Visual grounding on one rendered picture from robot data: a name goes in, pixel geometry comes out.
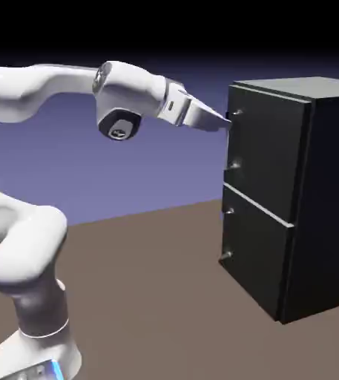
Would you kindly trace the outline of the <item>tall dark cabinet door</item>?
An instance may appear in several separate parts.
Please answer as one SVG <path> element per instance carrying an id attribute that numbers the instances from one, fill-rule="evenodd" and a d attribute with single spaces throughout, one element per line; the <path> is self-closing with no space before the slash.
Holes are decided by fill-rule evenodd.
<path id="1" fill-rule="evenodd" d="M 312 103 L 304 97 L 234 83 L 228 111 L 240 116 L 241 166 L 225 169 L 227 184 L 281 220 L 294 221 L 298 169 Z"/>

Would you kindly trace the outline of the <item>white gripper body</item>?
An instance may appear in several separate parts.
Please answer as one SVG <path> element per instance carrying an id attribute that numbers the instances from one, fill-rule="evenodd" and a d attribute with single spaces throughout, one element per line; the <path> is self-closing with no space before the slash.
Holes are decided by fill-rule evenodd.
<path id="1" fill-rule="evenodd" d="M 188 96 L 188 100 L 190 103 L 182 121 L 183 125 L 201 131 L 219 131 L 231 128 L 231 121 L 213 108 L 191 95 Z"/>

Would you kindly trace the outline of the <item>dark cabinet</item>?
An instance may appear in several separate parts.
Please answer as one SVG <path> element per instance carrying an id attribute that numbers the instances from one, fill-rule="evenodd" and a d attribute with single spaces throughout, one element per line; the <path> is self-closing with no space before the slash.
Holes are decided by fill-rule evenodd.
<path id="1" fill-rule="evenodd" d="M 288 324 L 339 307 L 339 79 L 312 76 L 234 83 L 312 103 L 276 321 Z"/>

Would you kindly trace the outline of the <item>short dark cabinet door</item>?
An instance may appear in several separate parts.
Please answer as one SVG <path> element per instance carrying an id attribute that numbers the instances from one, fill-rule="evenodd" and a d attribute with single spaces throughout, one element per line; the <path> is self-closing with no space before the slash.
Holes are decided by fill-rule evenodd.
<path id="1" fill-rule="evenodd" d="M 283 268 L 294 225 L 225 184 L 222 211 L 233 207 L 233 255 L 220 261 L 226 271 L 274 320 L 279 318 Z"/>

